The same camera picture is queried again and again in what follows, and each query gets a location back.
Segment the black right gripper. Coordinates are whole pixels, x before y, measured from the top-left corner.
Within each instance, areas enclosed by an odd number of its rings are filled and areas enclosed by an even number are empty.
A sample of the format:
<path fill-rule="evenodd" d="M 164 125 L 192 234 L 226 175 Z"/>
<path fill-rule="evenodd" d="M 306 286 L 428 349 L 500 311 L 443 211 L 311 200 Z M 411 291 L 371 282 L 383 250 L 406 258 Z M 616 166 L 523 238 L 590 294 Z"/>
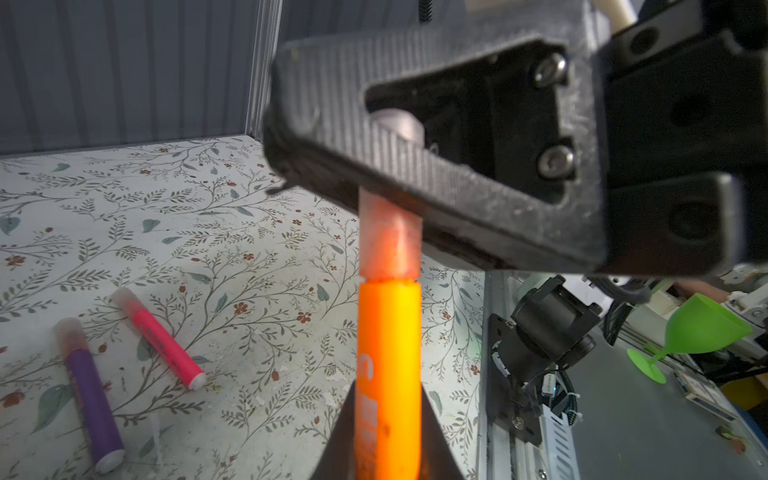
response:
<path fill-rule="evenodd" d="M 601 48 L 604 274 L 767 261 L 767 5 L 647 1 Z"/>

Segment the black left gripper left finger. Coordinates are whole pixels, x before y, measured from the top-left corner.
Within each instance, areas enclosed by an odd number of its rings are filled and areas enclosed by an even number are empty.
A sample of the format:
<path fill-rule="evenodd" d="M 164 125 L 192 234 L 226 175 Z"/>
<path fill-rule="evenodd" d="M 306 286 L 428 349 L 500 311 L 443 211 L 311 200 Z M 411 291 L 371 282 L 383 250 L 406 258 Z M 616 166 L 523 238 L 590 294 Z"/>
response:
<path fill-rule="evenodd" d="M 356 478 L 354 453 L 355 393 L 356 382 L 353 381 L 328 443 L 309 477 L 310 480 L 354 480 Z"/>

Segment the purple marker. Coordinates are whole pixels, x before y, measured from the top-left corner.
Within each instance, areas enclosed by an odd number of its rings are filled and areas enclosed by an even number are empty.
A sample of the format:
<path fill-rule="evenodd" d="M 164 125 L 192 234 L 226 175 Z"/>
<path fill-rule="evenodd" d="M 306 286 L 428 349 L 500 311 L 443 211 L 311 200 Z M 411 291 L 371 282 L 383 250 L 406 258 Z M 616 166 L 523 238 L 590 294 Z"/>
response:
<path fill-rule="evenodd" d="M 59 321 L 54 332 L 78 402 L 94 470 L 105 475 L 122 464 L 125 447 L 87 338 L 76 318 Z"/>

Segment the lone orange marker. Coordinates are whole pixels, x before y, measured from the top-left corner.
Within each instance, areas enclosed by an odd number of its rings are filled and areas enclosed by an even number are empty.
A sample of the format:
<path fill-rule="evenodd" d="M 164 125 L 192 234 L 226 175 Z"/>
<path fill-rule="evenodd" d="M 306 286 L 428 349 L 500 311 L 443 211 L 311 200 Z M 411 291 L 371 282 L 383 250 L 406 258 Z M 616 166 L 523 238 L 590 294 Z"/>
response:
<path fill-rule="evenodd" d="M 415 479 L 421 462 L 421 286 L 366 282 L 358 305 L 357 479 Z"/>

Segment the translucent pen cap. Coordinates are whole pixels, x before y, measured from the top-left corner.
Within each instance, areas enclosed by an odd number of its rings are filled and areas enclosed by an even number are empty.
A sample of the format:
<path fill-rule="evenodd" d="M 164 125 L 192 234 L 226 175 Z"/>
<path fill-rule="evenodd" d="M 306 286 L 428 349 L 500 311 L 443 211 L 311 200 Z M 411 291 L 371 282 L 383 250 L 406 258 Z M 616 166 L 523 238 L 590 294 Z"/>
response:
<path fill-rule="evenodd" d="M 423 220 L 361 187 L 360 274 L 366 282 L 417 280 L 421 272 Z"/>

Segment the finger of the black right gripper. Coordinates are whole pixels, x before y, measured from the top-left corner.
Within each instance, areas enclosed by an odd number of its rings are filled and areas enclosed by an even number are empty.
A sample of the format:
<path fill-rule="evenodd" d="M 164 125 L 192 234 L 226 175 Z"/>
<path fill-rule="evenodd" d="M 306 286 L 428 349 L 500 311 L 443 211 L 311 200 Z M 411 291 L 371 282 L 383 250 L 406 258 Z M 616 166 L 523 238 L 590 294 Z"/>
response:
<path fill-rule="evenodd" d="M 485 270 L 585 273 L 607 260 L 595 11 L 295 40 L 272 64 L 272 168 L 348 210 L 366 188 Z"/>

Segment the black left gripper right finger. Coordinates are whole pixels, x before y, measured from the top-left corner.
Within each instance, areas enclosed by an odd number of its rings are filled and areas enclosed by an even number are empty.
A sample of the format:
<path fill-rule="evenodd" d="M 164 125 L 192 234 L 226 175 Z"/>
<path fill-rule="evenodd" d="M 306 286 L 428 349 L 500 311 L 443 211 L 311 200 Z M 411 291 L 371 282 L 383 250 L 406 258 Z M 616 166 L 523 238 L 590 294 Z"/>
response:
<path fill-rule="evenodd" d="M 421 391 L 421 480 L 464 480 L 425 390 Z"/>

